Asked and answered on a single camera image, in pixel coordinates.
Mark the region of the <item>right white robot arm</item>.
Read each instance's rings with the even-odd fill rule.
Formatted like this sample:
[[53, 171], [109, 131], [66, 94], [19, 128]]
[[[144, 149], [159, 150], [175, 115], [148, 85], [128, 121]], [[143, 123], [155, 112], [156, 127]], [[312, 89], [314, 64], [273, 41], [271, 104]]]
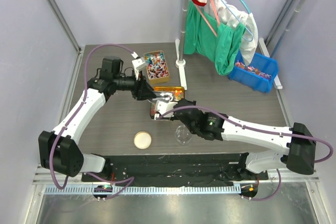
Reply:
[[264, 147], [248, 153], [237, 166], [242, 179], [250, 179], [268, 169], [287, 168], [302, 175], [314, 172], [316, 141], [302, 123], [274, 127], [238, 120], [219, 112], [202, 112], [195, 102], [181, 100], [173, 107], [174, 118], [205, 140], [236, 141]]

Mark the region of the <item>gold tin of gummy candies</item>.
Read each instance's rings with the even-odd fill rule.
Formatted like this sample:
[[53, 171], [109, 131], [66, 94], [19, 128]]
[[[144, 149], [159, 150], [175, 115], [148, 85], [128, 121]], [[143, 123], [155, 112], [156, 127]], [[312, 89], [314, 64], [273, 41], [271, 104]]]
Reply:
[[[181, 99], [185, 98], [185, 89], [183, 87], [173, 87], [173, 86], [156, 86], [154, 87], [155, 91], [169, 91], [174, 93], [175, 102], [179, 102]], [[155, 102], [153, 99], [149, 100], [150, 102], [150, 118], [154, 120], [155, 112]]]

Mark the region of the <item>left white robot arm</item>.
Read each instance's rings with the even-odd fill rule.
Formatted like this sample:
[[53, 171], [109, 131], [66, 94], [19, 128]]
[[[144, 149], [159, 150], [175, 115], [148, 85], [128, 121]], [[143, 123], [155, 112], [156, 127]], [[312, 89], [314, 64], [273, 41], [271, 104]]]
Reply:
[[78, 147], [80, 138], [94, 115], [116, 91], [129, 91], [138, 101], [156, 98], [142, 70], [147, 67], [143, 57], [132, 61], [131, 75], [122, 73], [119, 57], [105, 57], [96, 76], [86, 82], [85, 89], [69, 114], [50, 132], [42, 131], [38, 138], [40, 163], [43, 168], [75, 177], [93, 172], [105, 182], [112, 174], [106, 159], [97, 154], [83, 154]]

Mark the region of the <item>silver metal scoop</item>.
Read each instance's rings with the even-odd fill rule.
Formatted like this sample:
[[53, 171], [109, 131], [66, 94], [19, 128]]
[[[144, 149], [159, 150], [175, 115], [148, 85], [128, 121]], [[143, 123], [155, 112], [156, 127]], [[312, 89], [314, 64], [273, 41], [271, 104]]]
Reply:
[[154, 91], [156, 97], [153, 99], [154, 101], [173, 101], [174, 93], [169, 91]]

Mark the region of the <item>clear glass jar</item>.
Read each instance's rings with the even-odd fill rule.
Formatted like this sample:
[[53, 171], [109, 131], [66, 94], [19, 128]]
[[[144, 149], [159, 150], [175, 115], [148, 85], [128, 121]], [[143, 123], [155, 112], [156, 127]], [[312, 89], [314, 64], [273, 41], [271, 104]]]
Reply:
[[192, 139], [192, 134], [185, 125], [180, 125], [175, 131], [176, 141], [182, 145], [188, 145]]

